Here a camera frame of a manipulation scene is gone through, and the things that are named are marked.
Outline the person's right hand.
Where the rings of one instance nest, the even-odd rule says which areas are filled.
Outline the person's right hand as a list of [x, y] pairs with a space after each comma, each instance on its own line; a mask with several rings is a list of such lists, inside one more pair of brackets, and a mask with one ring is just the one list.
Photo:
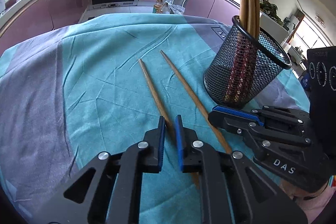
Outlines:
[[285, 180], [281, 180], [280, 188], [304, 211], [308, 223], [315, 221], [335, 194], [335, 187], [328, 182], [315, 193], [308, 193]]

